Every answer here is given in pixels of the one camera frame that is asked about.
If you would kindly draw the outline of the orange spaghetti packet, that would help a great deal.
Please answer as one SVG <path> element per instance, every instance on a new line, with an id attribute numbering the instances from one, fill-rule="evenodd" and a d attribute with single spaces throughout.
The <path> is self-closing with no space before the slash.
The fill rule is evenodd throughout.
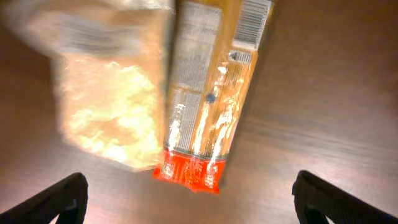
<path id="1" fill-rule="evenodd" d="M 156 179 L 218 193 L 274 5 L 271 0 L 177 1 L 169 126 Z"/>

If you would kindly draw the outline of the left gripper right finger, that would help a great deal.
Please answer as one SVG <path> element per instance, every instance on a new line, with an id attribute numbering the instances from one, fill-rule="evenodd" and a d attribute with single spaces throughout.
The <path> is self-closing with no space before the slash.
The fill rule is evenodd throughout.
<path id="1" fill-rule="evenodd" d="M 397 224 L 392 216 L 352 196 L 307 170 L 301 170 L 292 186 L 300 224 Z"/>

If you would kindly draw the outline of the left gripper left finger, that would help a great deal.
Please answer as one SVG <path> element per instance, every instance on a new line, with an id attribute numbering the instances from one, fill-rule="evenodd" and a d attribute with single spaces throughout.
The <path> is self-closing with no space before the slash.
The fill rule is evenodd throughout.
<path id="1" fill-rule="evenodd" d="M 76 172 L 1 214 L 1 224 L 83 224 L 88 182 Z"/>

